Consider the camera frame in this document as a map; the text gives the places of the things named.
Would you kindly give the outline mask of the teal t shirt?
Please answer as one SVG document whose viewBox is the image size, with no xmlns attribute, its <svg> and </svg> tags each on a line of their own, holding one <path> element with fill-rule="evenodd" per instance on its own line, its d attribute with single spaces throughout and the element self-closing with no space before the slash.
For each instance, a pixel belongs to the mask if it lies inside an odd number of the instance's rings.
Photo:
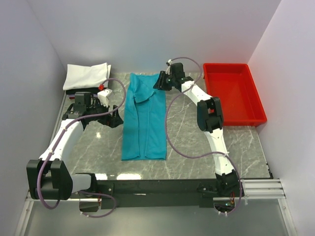
<svg viewBox="0 0 315 236">
<path fill-rule="evenodd" d="M 158 74 L 130 74 L 124 109 L 122 161 L 165 160 L 165 91 L 154 89 Z"/>
</svg>

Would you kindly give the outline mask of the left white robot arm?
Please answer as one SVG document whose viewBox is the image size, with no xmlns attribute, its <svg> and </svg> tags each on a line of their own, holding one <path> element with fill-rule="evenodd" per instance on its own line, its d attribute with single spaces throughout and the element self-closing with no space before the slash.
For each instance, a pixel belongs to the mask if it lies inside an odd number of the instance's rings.
<svg viewBox="0 0 315 236">
<path fill-rule="evenodd" d="M 75 93 L 49 147 L 38 159 L 30 160 L 27 164 L 32 199 L 67 200 L 79 191 L 91 198 L 98 193 L 95 174 L 71 175 L 67 164 L 74 146 L 90 122 L 97 121 L 111 128 L 123 124 L 118 107 L 109 105 L 108 97 L 111 93 L 109 88 L 100 91 L 97 96 L 90 92 Z"/>
</svg>

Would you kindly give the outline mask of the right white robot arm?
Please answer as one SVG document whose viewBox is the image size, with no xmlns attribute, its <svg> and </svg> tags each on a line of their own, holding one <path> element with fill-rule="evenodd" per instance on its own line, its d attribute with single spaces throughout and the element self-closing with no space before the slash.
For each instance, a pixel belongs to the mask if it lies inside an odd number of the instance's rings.
<svg viewBox="0 0 315 236">
<path fill-rule="evenodd" d="M 197 159 L 208 155 L 213 156 L 217 178 L 216 191 L 221 196 L 229 195 L 236 188 L 242 192 L 240 175 L 235 164 L 229 157 L 223 136 L 223 111 L 220 99 L 208 95 L 196 84 L 196 81 L 192 77 L 186 76 L 182 63 L 174 63 L 170 59 L 166 64 L 168 68 L 166 71 L 160 72 L 154 89 L 171 91 L 175 88 L 180 92 L 171 100 L 166 110 L 164 127 L 168 143 L 175 152 L 185 158 Z M 172 104 L 181 95 L 185 95 L 196 105 L 197 125 L 205 134 L 211 152 L 199 156 L 188 156 L 178 151 L 170 141 L 167 131 L 167 116 Z"/>
</svg>

